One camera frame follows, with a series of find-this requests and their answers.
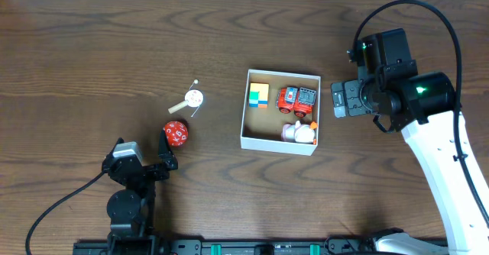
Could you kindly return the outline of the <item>small white rattle drum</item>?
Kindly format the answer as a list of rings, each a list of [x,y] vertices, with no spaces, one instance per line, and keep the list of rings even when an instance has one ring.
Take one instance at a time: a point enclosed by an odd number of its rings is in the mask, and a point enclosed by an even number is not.
[[[204,102],[203,93],[198,89],[194,89],[194,86],[198,84],[199,84],[199,80],[195,79],[192,85],[190,86],[189,90],[185,94],[184,100],[168,108],[168,112],[170,114],[173,114],[185,107],[190,107],[190,108],[194,108],[194,112],[191,115],[191,117],[193,117],[195,113],[197,113],[197,111],[200,109],[202,103]]]

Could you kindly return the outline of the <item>colourful puzzle cube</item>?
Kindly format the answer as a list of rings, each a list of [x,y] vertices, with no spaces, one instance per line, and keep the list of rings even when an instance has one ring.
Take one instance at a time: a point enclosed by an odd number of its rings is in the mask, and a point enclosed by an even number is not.
[[[249,87],[248,104],[252,108],[267,108],[269,85],[252,82]]]

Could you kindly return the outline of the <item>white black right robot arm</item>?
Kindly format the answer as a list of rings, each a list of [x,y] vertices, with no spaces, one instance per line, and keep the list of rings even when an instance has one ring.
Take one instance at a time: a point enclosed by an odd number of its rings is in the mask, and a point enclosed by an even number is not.
[[[439,246],[391,229],[373,236],[372,253],[486,254],[488,186],[474,157],[455,90],[446,74],[419,74],[403,29],[356,40],[348,52],[357,79],[332,84],[337,118],[373,115],[385,133],[400,132],[436,201],[447,242]]]

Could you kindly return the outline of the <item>red polyhedral die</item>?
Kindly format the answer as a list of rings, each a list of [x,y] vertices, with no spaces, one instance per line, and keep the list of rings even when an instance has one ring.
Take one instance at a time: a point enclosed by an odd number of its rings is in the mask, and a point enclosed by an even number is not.
[[[182,146],[189,138],[186,125],[180,121],[170,121],[164,126],[164,133],[167,141],[172,147]]]

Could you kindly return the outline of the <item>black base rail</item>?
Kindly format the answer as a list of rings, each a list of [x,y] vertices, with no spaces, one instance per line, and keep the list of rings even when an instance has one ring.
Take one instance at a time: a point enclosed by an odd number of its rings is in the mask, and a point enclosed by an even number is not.
[[[324,241],[200,241],[175,240],[169,244],[155,240],[108,242],[80,241],[75,255],[169,254],[169,255],[327,255],[378,254],[370,240],[329,238]]]

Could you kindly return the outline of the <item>red toy truck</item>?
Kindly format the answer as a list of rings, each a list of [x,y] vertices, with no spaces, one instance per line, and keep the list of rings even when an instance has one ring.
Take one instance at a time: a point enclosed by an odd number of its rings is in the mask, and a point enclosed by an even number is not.
[[[304,87],[287,86],[278,91],[276,106],[283,114],[294,113],[304,118],[313,112],[317,91]]]

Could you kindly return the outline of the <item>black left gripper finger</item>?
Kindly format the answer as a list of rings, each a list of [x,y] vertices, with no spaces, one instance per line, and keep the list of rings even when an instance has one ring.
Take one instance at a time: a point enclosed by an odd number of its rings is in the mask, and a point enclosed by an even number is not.
[[[122,137],[119,137],[115,143],[115,146],[112,148],[112,150],[115,150],[115,148],[119,145],[119,144],[123,144],[125,141],[123,140]]]
[[[158,156],[166,167],[178,167],[177,158],[171,150],[165,130],[160,132]]]

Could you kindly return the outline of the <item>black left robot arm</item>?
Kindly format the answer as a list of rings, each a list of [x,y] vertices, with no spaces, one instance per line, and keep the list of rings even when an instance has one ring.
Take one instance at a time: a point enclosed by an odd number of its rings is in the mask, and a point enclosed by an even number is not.
[[[166,180],[178,168],[166,133],[160,133],[159,163],[143,165],[142,152],[134,141],[119,138],[102,162],[102,171],[124,186],[109,199],[106,209],[111,219],[108,255],[169,254],[170,244],[154,233],[155,182]]]

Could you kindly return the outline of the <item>white cardboard box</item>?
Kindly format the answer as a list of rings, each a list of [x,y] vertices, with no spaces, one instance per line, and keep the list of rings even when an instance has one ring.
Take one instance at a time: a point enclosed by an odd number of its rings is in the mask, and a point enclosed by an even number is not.
[[[252,82],[267,83],[269,85],[267,108],[252,108],[249,106],[248,93]],[[317,91],[316,103],[311,114],[304,118],[298,118],[292,112],[283,114],[278,110],[276,106],[278,91],[287,86],[304,87]],[[312,155],[319,141],[320,91],[321,78],[319,76],[250,69],[248,71],[241,121],[241,147],[247,150]],[[296,121],[300,121],[302,124],[310,124],[314,121],[318,124],[316,145],[291,143],[281,140],[283,126],[285,124],[295,124]]]

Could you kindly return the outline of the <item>white duck toy pink hat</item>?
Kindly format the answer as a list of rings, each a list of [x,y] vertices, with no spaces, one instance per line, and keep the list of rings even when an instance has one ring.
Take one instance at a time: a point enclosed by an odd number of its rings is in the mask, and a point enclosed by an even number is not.
[[[281,140],[284,142],[316,145],[317,128],[318,124],[314,121],[310,124],[302,124],[300,121],[296,121],[295,124],[285,124],[282,129]]]

